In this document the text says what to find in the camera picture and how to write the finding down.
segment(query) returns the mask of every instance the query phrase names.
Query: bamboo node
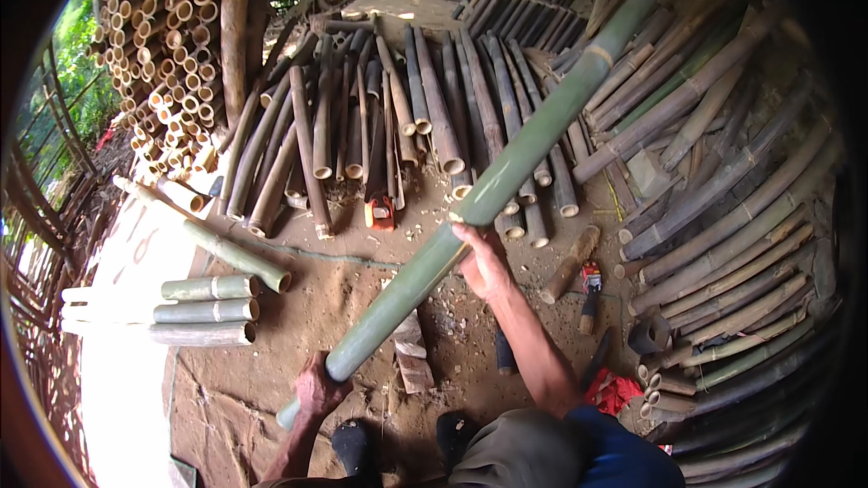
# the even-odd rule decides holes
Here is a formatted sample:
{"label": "bamboo node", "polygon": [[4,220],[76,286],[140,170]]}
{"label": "bamboo node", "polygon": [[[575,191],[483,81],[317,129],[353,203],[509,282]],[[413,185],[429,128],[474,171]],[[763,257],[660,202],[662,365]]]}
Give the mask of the bamboo node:
{"label": "bamboo node", "polygon": [[599,55],[600,57],[602,57],[602,60],[606,61],[606,64],[609,65],[609,68],[614,66],[614,61],[612,60],[612,56],[609,55],[608,51],[606,51],[605,49],[603,49],[599,46],[592,44],[592,45],[585,48],[585,52],[586,53],[594,53],[596,55]]}

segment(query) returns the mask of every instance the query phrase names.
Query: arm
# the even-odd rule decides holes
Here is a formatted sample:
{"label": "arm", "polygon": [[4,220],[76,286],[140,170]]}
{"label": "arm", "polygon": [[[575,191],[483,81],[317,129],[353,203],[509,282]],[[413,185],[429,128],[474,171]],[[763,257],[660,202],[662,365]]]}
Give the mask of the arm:
{"label": "arm", "polygon": [[262,481],[302,479],[307,477],[313,443],[323,420],[353,391],[353,382],[341,385],[326,374],[328,352],[316,352],[295,380],[295,393],[301,409],[295,417],[292,431],[280,445],[277,457],[268,467]]}
{"label": "arm", "polygon": [[530,396],[537,407],[562,418],[584,402],[578,379],[515,283],[503,245],[496,234],[483,238],[463,224],[453,224],[452,231],[473,249],[460,264],[464,279],[491,306]]}

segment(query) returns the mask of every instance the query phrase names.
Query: gray pants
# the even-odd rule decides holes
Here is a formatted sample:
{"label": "gray pants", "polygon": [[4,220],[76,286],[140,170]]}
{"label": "gray pants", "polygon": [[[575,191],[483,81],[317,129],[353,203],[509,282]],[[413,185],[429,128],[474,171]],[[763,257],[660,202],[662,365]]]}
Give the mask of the gray pants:
{"label": "gray pants", "polygon": [[[578,427],[538,409],[507,411],[483,427],[448,479],[466,488],[575,488],[586,446]],[[361,479],[281,479],[255,488],[364,488]]]}

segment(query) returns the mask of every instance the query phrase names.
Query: tool handle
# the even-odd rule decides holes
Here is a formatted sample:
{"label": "tool handle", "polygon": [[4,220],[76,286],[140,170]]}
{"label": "tool handle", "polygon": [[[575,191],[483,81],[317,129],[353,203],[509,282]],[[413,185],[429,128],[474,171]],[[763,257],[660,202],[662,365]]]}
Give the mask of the tool handle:
{"label": "tool handle", "polygon": [[494,350],[497,354],[497,371],[501,375],[517,374],[518,364],[515,363],[515,355],[512,353],[512,347],[506,341],[506,335],[500,329],[499,324],[495,326],[494,330]]}
{"label": "tool handle", "polygon": [[594,321],[596,320],[597,307],[599,305],[600,289],[592,288],[588,291],[585,305],[581,306],[581,317],[579,319],[579,333],[581,335],[591,335],[594,332]]}

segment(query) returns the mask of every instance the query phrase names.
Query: red cloth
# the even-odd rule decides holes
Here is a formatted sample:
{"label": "red cloth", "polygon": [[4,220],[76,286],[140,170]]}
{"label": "red cloth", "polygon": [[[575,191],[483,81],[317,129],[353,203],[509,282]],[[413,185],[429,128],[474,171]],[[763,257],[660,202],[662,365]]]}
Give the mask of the red cloth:
{"label": "red cloth", "polygon": [[603,367],[585,394],[585,399],[596,405],[601,413],[615,416],[631,398],[641,395],[642,390],[636,381],[619,377]]}

